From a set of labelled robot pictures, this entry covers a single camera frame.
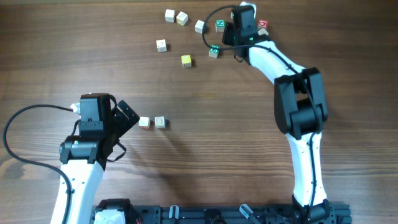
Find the white block red letter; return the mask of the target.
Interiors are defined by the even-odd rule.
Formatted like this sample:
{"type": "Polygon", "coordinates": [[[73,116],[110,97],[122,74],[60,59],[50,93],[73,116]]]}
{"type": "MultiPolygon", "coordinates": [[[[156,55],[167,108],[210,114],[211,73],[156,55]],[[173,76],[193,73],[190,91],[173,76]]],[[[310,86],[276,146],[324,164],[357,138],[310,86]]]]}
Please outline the white block red letter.
{"type": "Polygon", "coordinates": [[[139,127],[141,129],[150,129],[150,118],[141,116],[139,119],[139,127]]]}

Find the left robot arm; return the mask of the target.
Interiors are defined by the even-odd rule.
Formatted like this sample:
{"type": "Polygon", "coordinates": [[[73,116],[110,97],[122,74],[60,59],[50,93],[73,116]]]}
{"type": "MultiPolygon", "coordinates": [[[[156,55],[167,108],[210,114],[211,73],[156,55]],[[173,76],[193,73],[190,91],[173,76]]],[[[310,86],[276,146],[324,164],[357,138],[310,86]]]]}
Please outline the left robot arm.
{"type": "Polygon", "coordinates": [[[109,93],[82,95],[72,111],[80,115],[60,145],[60,186],[52,223],[89,223],[92,205],[114,146],[140,117],[109,93]]]}

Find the white block faint drawing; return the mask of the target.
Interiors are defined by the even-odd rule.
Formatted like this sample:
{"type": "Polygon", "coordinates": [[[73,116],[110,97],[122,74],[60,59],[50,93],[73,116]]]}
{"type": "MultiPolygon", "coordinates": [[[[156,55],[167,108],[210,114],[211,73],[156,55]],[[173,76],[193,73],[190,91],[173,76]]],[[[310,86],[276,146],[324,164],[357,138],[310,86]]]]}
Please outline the white block faint drawing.
{"type": "Polygon", "coordinates": [[[158,116],[154,118],[154,123],[156,128],[165,128],[166,127],[166,119],[164,116],[158,116]]]}

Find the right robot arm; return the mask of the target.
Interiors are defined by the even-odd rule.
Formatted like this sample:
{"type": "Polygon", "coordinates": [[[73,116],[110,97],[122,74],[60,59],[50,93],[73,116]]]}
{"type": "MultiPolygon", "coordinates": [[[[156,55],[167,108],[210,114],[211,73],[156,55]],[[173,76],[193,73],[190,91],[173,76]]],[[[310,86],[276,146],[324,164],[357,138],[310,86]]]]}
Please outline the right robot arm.
{"type": "Polygon", "coordinates": [[[242,3],[231,10],[223,43],[235,58],[260,70],[274,86],[274,116],[288,139],[295,175],[294,217],[298,223],[328,218],[328,200],[323,189],[320,141],[328,118],[322,75],[317,68],[293,63],[268,35],[258,33],[256,7],[242,3]]]}

